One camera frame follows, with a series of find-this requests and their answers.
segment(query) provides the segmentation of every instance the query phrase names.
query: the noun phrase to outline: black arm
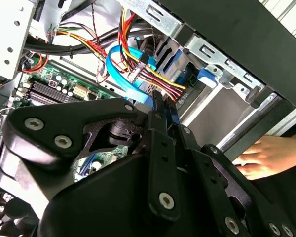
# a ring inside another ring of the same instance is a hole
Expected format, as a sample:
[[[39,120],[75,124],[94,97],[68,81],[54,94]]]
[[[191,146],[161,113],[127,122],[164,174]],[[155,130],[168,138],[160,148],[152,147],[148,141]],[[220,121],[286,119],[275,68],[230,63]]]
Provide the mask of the black arm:
[[[9,179],[20,186],[10,192],[41,214],[39,237],[296,237],[285,214],[223,153],[213,145],[199,148],[171,100],[153,97],[148,114],[108,99],[21,108],[7,117],[0,185]],[[26,127],[29,118],[43,128]],[[76,159],[117,145],[129,146],[126,157],[69,181]],[[12,158],[18,168],[8,171]],[[23,193],[39,195],[33,201]]]

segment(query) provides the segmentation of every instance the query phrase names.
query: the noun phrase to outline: fan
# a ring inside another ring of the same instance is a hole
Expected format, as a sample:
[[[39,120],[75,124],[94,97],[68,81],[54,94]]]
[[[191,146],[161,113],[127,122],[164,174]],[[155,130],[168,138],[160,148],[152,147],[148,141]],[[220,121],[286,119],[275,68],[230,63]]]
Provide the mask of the fan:
[[[33,211],[30,205],[15,197],[8,202],[1,199],[0,206],[4,207],[4,211],[0,213],[0,235],[30,236],[38,224],[36,218],[31,217]]]

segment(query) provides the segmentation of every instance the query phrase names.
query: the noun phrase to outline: screw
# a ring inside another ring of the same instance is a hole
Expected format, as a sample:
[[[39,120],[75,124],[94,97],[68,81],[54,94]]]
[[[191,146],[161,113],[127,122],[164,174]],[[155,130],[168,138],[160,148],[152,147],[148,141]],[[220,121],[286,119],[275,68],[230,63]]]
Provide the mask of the screw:
[[[187,127],[183,128],[183,130],[184,130],[187,134],[190,134],[190,133],[191,133],[191,131],[190,131]]]
[[[25,127],[33,131],[39,131],[44,127],[43,121],[37,118],[28,118],[25,120],[24,124]]]
[[[217,149],[215,147],[211,147],[212,152],[214,152],[215,154],[218,153]]]
[[[282,228],[283,230],[286,232],[286,234],[289,236],[289,237],[293,237],[293,232],[290,230],[290,228],[288,228],[285,224],[282,224]]]
[[[69,137],[59,135],[55,137],[55,144],[57,147],[66,149],[72,145],[72,141]]]
[[[231,217],[225,218],[225,224],[227,225],[228,229],[233,232],[235,235],[239,234],[239,227],[237,223]]]
[[[155,114],[155,116],[156,116],[158,119],[162,119],[162,117],[161,117],[160,114]]]
[[[268,223],[271,230],[277,235],[277,236],[280,236],[281,235],[281,232],[280,230],[277,228],[276,225],[274,225],[272,222]]]
[[[174,200],[167,193],[160,193],[159,194],[159,202],[164,208],[166,208],[168,210],[171,210],[174,207]]]
[[[134,110],[133,107],[131,107],[130,105],[125,105],[125,108],[127,108],[128,110]]]

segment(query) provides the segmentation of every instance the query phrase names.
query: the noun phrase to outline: ram slot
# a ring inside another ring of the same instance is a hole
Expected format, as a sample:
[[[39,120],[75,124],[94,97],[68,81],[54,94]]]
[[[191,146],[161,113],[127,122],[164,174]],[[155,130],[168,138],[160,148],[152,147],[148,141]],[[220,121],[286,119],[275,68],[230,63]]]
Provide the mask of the ram slot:
[[[34,92],[36,95],[40,95],[45,97],[48,100],[54,101],[55,103],[68,103],[68,102],[76,102],[78,99],[69,97],[53,88],[50,88],[47,85],[34,81],[30,92]]]
[[[39,94],[37,94],[37,93],[35,93],[35,92],[30,92],[30,93],[28,94],[28,98],[29,98],[30,100],[38,101],[38,102],[40,102],[40,103],[42,103],[42,104],[44,104],[44,105],[58,104],[58,102],[53,101],[53,100],[50,100],[50,99],[48,99],[48,98],[46,98],[46,97],[44,97],[44,96],[42,96],[42,95],[39,95]]]

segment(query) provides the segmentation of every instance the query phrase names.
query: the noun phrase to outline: capacitor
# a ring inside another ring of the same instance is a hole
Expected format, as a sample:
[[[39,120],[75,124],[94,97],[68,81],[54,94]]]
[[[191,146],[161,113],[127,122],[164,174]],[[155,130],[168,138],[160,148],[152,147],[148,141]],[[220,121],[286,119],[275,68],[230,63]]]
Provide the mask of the capacitor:
[[[62,77],[61,77],[61,75],[57,75],[57,76],[55,77],[55,79],[56,79],[57,81],[61,81]]]
[[[62,85],[67,85],[67,83],[68,83],[68,82],[67,82],[66,79],[62,79],[62,80],[61,80],[61,84],[62,84]]]
[[[69,86],[64,86],[61,92],[64,94],[67,94],[68,90],[69,90]]]
[[[58,90],[58,91],[61,91],[63,89],[63,85],[58,85],[57,87],[56,87],[56,90]]]
[[[91,167],[98,171],[99,169],[101,169],[102,164],[99,161],[95,161],[92,163]]]
[[[73,91],[74,91],[74,89],[71,88],[70,90],[68,90],[67,95],[70,96],[70,97],[73,96],[74,95]]]

